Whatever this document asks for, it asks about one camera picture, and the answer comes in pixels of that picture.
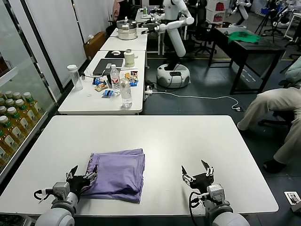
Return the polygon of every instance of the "laptop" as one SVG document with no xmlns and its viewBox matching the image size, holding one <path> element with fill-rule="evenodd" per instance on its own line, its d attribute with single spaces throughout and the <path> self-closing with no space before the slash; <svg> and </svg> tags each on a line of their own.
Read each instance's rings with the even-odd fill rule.
<svg viewBox="0 0 301 226">
<path fill-rule="evenodd" d="M 122 67 L 124 59 L 101 59 L 93 71 L 94 76 L 109 75 L 111 72 L 111 65 L 116 65 L 116 67 Z"/>
</svg>

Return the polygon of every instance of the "black shoe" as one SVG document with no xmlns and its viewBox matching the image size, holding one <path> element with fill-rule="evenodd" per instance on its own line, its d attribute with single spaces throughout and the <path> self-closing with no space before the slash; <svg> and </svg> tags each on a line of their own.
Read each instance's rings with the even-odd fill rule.
<svg viewBox="0 0 301 226">
<path fill-rule="evenodd" d="M 240 133 L 241 135 L 245 135 L 245 134 L 249 133 L 249 131 L 250 131 L 250 130 L 248 130 L 248 129 L 247 129 L 247 130 L 241 130 L 241 129 L 239 129 L 238 126 L 237 126 L 237 124 L 236 124 L 236 128 L 238 129 L 238 131 L 239 131 L 239 133 Z"/>
<path fill-rule="evenodd" d="M 277 162 L 276 160 L 266 161 L 263 164 L 263 168 L 268 173 L 279 173 L 286 165 Z"/>
</svg>

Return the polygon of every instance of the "power outlet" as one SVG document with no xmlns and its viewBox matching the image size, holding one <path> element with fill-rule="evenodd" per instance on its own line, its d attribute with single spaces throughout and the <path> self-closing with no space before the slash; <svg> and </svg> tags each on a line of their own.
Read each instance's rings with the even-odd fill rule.
<svg viewBox="0 0 301 226">
<path fill-rule="evenodd" d="M 236 109 L 234 109 L 236 112 L 244 112 L 244 110 L 242 109 L 242 107 L 236 107 Z"/>
</svg>

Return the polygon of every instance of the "white table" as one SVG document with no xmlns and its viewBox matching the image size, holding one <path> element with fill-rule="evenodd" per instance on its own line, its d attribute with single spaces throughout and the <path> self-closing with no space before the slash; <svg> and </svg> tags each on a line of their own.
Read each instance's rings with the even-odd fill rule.
<svg viewBox="0 0 301 226">
<path fill-rule="evenodd" d="M 150 19 L 150 16 L 144 18 L 143 11 L 141 11 L 141 10 L 143 10 L 143 8 L 138 9 L 137 14 L 136 14 L 135 21 L 137 21 L 138 23 L 143 23 Z"/>
<path fill-rule="evenodd" d="M 205 172 L 201 159 L 214 166 L 215 183 L 235 212 L 278 210 L 229 116 L 55 116 L 0 196 L 0 214 L 40 215 L 53 198 L 39 204 L 34 191 L 64 181 L 76 165 L 77 175 L 85 173 L 91 153 L 135 148 L 145 153 L 140 204 L 82 197 L 78 215 L 187 216 L 192 190 L 182 181 L 181 165 L 194 176 Z"/>
<path fill-rule="evenodd" d="M 111 98 L 102 98 L 103 92 L 97 92 L 95 86 L 92 86 L 93 78 L 86 77 L 81 80 L 83 89 L 75 91 L 74 89 L 68 94 L 58 111 L 60 114 L 68 115 L 123 115 L 136 114 L 142 111 L 143 92 L 144 92 L 144 62 L 145 51 L 133 51 L 137 59 L 135 59 L 135 68 L 138 71 L 138 85 L 131 87 L 133 105 L 130 108 L 122 107 L 121 95 Z M 104 58 L 108 51 L 98 51 L 87 69 L 85 75 L 92 76 L 94 69 L 98 65 L 100 59 Z M 124 78 L 124 73 L 130 70 L 120 71 L 120 78 Z"/>
<path fill-rule="evenodd" d="M 128 48 L 131 50 L 146 51 L 147 34 L 141 34 L 141 31 L 145 31 L 147 28 L 137 28 L 138 37 L 133 40 L 121 40 L 118 38 L 117 28 L 113 31 L 112 35 L 104 43 L 100 50 L 122 50 L 125 51 Z"/>
<path fill-rule="evenodd" d="M 137 21 L 138 23 L 143 23 L 150 19 L 150 17 L 143 18 L 143 12 L 141 10 L 143 10 L 143 8 L 138 9 L 137 14 L 136 14 L 135 21 Z M 157 53 L 158 55 L 160 55 L 161 36 L 162 36 L 162 34 L 158 33 L 158 50 L 157 51 L 148 51 L 148 53 Z"/>
</svg>

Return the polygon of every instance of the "beige pants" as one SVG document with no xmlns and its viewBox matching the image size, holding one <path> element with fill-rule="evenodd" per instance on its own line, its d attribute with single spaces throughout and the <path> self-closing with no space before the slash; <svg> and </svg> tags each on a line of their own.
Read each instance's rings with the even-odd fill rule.
<svg viewBox="0 0 301 226">
<path fill-rule="evenodd" d="M 292 87 L 258 94 L 248 107 L 244 118 L 238 123 L 238 128 L 247 130 L 268 111 L 294 111 L 295 120 L 285 138 L 285 143 L 274 155 L 277 162 L 288 164 L 301 152 L 301 90 Z"/>
</svg>

